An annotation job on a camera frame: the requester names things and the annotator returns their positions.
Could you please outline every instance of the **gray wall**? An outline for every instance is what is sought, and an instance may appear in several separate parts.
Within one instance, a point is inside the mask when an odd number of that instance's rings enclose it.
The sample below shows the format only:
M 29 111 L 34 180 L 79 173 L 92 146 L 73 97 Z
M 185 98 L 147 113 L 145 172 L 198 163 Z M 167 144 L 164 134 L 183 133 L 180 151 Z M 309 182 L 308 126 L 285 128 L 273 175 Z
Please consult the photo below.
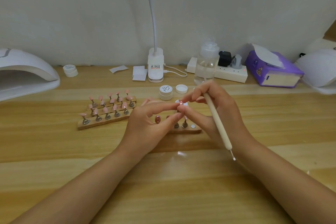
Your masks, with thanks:
M 294 60 L 336 18 L 336 0 L 154 0 L 165 62 L 188 61 L 203 35 L 247 54 L 247 42 Z M 0 47 L 51 64 L 145 64 L 153 45 L 148 0 L 0 0 Z

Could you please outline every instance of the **white cord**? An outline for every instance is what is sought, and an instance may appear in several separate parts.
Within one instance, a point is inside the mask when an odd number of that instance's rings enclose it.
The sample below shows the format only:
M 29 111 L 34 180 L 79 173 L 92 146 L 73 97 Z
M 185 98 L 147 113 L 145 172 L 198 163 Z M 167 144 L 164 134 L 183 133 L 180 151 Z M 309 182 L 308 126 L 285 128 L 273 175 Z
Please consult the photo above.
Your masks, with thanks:
M 157 46 L 156 46 L 156 24 L 155 24 L 155 15 L 154 15 L 154 10 L 153 10 L 153 0 L 148 0 L 149 1 L 149 7 L 150 7 L 150 12 L 152 14 L 152 21 L 153 21 L 153 33 L 154 33 L 154 52 L 157 51 Z
M 181 76 L 181 77 L 187 77 L 187 75 L 188 75 L 187 73 L 182 72 L 181 70 L 178 70 L 176 67 L 169 67 L 169 68 L 176 69 L 177 71 L 179 71 L 179 72 L 181 72 L 181 73 L 183 73 L 183 74 L 185 74 L 185 75 L 181 75 L 181 74 L 178 74 L 178 73 L 176 73 L 176 72 L 169 71 L 169 70 L 163 70 L 163 73 L 174 73 L 174 74 L 177 74 L 177 75 L 179 75 L 179 76 Z

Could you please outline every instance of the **forearm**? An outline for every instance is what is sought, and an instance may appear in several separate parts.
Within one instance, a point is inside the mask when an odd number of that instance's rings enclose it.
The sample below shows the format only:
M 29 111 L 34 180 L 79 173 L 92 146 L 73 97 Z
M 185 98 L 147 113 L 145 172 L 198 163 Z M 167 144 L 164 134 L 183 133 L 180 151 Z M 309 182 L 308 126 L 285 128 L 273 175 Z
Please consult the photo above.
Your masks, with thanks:
M 12 223 L 89 223 L 139 160 L 117 148 Z
M 296 223 L 336 223 L 335 192 L 256 141 L 238 157 Z

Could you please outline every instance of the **power outlet socket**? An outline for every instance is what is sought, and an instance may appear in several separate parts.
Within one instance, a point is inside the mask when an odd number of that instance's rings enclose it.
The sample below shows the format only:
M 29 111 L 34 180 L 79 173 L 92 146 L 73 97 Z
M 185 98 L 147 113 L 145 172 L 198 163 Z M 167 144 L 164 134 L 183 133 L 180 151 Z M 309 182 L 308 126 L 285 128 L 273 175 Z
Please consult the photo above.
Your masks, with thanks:
M 187 73 L 194 74 L 196 70 L 196 63 L 197 58 L 191 58 L 185 71 Z M 215 77 L 219 79 L 245 83 L 247 79 L 247 69 L 246 66 L 242 66 L 241 69 L 217 66 Z

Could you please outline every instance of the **hand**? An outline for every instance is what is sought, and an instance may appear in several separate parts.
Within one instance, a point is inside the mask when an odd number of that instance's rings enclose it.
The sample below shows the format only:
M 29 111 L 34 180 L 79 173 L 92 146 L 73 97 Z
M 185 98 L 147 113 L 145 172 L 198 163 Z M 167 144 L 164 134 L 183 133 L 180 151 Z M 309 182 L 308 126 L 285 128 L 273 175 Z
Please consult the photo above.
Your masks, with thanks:
M 164 103 L 146 99 L 141 106 L 132 110 L 118 148 L 123 148 L 138 160 L 143 158 L 183 118 L 183 114 L 170 115 L 159 124 L 153 123 L 149 117 L 162 111 L 176 110 L 178 105 L 179 103 Z
M 245 127 L 239 108 L 234 99 L 214 81 L 209 80 L 197 86 L 193 92 L 185 95 L 181 101 L 183 103 L 190 101 L 206 104 L 206 100 L 202 97 L 203 93 L 206 92 L 212 98 L 218 115 L 233 146 L 233 151 L 238 151 L 245 146 L 248 146 L 250 142 L 255 141 Z M 212 116 L 200 114 L 185 105 L 180 105 L 177 109 L 180 112 L 183 112 L 191 121 L 200 126 L 210 138 L 214 139 L 222 147 L 224 147 L 222 138 L 217 130 Z

